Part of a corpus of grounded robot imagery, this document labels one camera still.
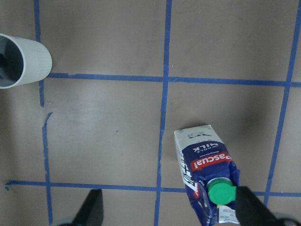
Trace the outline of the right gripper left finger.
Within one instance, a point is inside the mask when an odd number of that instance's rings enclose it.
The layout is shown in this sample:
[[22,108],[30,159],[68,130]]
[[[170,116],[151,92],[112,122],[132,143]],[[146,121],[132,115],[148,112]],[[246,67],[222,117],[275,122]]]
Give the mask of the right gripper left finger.
[[73,219],[72,226],[101,226],[104,219],[103,193],[92,189]]

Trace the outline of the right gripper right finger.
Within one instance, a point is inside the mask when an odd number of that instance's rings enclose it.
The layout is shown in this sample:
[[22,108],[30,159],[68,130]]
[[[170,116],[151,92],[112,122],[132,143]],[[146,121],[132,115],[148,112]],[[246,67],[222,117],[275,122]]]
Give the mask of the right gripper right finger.
[[299,226],[293,218],[277,218],[247,187],[236,188],[236,218],[242,226]]

